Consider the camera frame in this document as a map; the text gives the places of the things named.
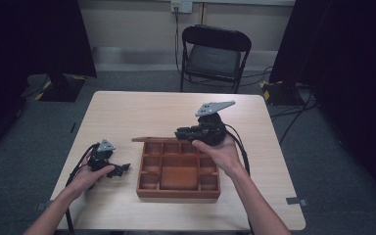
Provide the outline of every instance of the person's right hand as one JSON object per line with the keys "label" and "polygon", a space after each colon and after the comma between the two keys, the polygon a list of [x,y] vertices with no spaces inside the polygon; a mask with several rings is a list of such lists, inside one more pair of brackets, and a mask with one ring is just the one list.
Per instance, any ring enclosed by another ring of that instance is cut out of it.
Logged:
{"label": "person's right hand", "polygon": [[194,140],[192,145],[200,151],[210,155],[215,164],[231,177],[238,167],[243,168],[233,138],[226,135],[217,146],[210,146],[200,140]]}

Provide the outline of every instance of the black chair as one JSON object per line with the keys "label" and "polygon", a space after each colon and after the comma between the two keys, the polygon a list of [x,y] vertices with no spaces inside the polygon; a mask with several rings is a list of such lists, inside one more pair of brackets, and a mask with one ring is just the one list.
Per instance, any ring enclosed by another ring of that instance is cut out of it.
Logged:
{"label": "black chair", "polygon": [[[182,32],[182,71],[179,91],[185,74],[233,83],[237,93],[247,57],[252,48],[250,38],[237,30],[203,24],[188,26]],[[187,44],[193,45],[188,56]]]}

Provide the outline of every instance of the brown wooden organizer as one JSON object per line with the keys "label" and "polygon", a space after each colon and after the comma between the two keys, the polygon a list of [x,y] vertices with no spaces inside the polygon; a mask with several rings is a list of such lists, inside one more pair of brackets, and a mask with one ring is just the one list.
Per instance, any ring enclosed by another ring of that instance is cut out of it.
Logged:
{"label": "brown wooden organizer", "polygon": [[144,142],[136,193],[140,198],[217,199],[219,172],[189,141],[140,137]]}

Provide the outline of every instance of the baseboard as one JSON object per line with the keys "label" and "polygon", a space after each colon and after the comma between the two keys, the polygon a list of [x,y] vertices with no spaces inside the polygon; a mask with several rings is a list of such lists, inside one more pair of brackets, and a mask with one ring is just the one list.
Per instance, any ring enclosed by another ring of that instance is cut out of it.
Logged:
{"label": "baseboard", "polygon": [[[94,47],[96,71],[173,71],[176,70],[172,49]],[[245,71],[263,71],[271,67],[277,51],[251,51]],[[180,63],[182,53],[177,59]]]}

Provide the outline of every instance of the table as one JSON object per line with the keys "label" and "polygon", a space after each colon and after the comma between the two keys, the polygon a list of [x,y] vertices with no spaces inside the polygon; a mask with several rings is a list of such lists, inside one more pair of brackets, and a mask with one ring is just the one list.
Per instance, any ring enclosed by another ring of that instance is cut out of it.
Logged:
{"label": "table", "polygon": [[[136,185],[143,143],[133,137],[173,137],[177,127],[196,125],[194,113],[203,103],[234,100],[218,112],[239,132],[249,155],[252,179],[291,230],[306,223],[289,171],[262,97],[238,94],[96,92],[71,147],[51,199],[65,187],[85,150],[107,138],[116,146],[110,162],[131,164],[123,177],[105,178],[70,206],[75,229],[131,231],[245,231],[246,212],[233,183],[220,171],[218,200],[141,199]],[[62,220],[58,229],[67,229]]]}

